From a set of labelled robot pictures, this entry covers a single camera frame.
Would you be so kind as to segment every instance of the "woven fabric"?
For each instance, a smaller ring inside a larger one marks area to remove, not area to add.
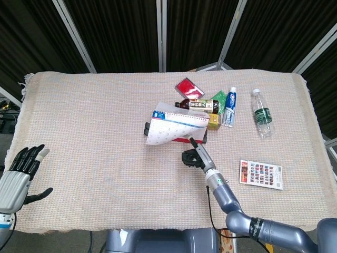
[[[159,101],[183,98],[174,89],[188,77],[210,98],[237,90],[234,128],[209,131],[208,153],[250,216],[305,230],[337,217],[337,187],[305,81],[291,73],[233,70],[188,73],[62,74],[41,72],[28,82],[6,168],[23,147],[51,151],[29,190],[54,191],[18,212],[17,229],[103,230],[210,227],[201,169],[189,168],[171,142],[145,144],[144,124]],[[261,139],[251,92],[267,100],[275,135]],[[284,190],[239,183],[241,159],[279,164]],[[214,223],[225,214],[211,196]]]

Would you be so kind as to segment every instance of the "calendar page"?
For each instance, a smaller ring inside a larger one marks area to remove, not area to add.
[[[196,141],[202,141],[209,115],[160,103],[152,114],[146,144],[160,145],[176,139],[185,139],[191,135]]]

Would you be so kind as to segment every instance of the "plastic water bottle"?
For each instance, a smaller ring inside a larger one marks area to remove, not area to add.
[[[260,135],[263,138],[271,136],[274,132],[273,119],[259,89],[253,90],[252,108]]]

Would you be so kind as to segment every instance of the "robot finger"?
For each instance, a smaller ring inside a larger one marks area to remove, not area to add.
[[[21,157],[24,155],[25,152],[27,152],[28,148],[25,147],[23,150],[21,150],[16,157],[13,160],[13,163],[11,165],[11,167],[9,168],[9,170],[16,170],[17,165],[19,164]]]
[[[36,156],[39,154],[41,150],[43,150],[43,148],[44,148],[44,145],[42,144],[30,152],[29,156],[27,156],[26,163],[24,164],[22,168],[23,172],[26,173],[30,170],[30,168],[34,165]]]
[[[30,181],[34,179],[35,173],[37,172],[37,169],[40,166],[40,163],[46,157],[46,155],[48,155],[48,153],[49,153],[49,149],[44,149],[36,156],[33,165],[28,171],[28,174],[31,176]]]
[[[16,168],[17,171],[23,171],[23,168],[26,165],[28,157],[31,155],[31,153],[35,149],[36,149],[36,147],[32,147],[31,149],[29,149],[27,152],[24,153],[24,155],[21,157],[21,160],[20,160],[19,164],[17,165],[17,168]]]

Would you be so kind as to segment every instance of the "fabric fringe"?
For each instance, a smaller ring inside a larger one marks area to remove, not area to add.
[[[21,95],[22,95],[21,102],[25,99],[27,85],[28,85],[29,81],[31,80],[31,78],[32,78],[33,76],[34,76],[33,73],[26,74],[26,75],[25,75],[25,83],[18,83],[20,86],[22,85],[22,86],[24,87],[24,88],[21,90]]]

